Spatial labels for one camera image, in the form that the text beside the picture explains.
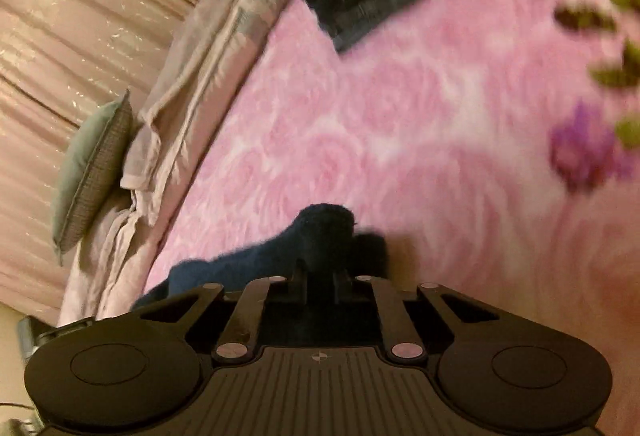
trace screw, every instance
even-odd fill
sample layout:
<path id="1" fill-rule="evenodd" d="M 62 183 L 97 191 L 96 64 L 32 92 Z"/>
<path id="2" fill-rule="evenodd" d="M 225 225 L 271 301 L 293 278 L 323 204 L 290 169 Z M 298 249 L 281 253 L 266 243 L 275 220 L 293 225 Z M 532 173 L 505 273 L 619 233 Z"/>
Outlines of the screw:
<path id="1" fill-rule="evenodd" d="M 396 344 L 391 348 L 391 352 L 398 358 L 418 358 L 422 353 L 422 348 L 418 344 L 412 344 L 411 342 L 402 342 Z"/>
<path id="2" fill-rule="evenodd" d="M 218 356 L 221 356 L 222 358 L 229 358 L 230 360 L 234 358 L 241 358 L 246 355 L 248 351 L 249 350 L 246 345 L 238 344 L 237 342 L 227 342 L 226 344 L 218 346 L 216 349 Z"/>

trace green pillow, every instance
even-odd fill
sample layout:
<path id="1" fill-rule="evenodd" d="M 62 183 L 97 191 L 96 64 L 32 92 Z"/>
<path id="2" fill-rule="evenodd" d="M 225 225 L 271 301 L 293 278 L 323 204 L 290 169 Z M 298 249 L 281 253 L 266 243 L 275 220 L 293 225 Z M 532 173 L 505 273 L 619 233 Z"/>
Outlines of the green pillow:
<path id="1" fill-rule="evenodd" d="M 53 208 L 53 242 L 60 253 L 76 246 L 122 173 L 133 112 L 129 92 L 87 118 L 66 150 Z"/>

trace rose pattern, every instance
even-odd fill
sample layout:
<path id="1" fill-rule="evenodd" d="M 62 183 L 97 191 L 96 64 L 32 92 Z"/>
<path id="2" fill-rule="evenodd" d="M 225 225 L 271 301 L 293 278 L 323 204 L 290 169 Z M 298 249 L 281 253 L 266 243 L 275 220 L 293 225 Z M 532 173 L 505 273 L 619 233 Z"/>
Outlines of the rose pattern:
<path id="1" fill-rule="evenodd" d="M 579 101 L 607 119 L 640 106 L 586 72 L 620 57 L 623 34 L 572 37 L 553 22 L 559 1 L 420 0 L 338 56 L 293 0 L 147 288 L 180 259 L 259 242 L 308 204 L 339 203 L 385 235 L 399 287 L 440 281 L 593 344 L 614 372 L 599 427 L 640 436 L 640 187 L 609 180 L 570 195 L 548 161 L 551 129 Z M 635 37 L 632 17 L 616 14 Z"/>

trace curtain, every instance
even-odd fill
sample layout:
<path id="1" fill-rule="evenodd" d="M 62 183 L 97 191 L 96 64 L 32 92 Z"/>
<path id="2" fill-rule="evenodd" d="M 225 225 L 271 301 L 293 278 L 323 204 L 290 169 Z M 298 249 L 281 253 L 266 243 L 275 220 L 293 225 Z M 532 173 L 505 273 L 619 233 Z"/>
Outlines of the curtain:
<path id="1" fill-rule="evenodd" d="M 98 106 L 142 105 L 198 0 L 0 0 L 0 302 L 55 324 L 68 268 L 50 203 L 69 140 Z"/>

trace beige wall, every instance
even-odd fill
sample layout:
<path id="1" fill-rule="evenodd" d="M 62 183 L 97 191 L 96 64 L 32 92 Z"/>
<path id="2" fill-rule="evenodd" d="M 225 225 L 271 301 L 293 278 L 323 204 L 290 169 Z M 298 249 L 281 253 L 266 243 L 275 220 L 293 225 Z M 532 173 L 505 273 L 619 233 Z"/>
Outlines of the beige wall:
<path id="1" fill-rule="evenodd" d="M 23 317 L 21 313 L 0 304 L 0 403 L 14 402 L 31 404 L 24 389 L 22 359 L 15 332 L 16 323 Z M 25 419 L 30 412 L 13 407 L 0 407 L 0 421 L 8 418 Z"/>

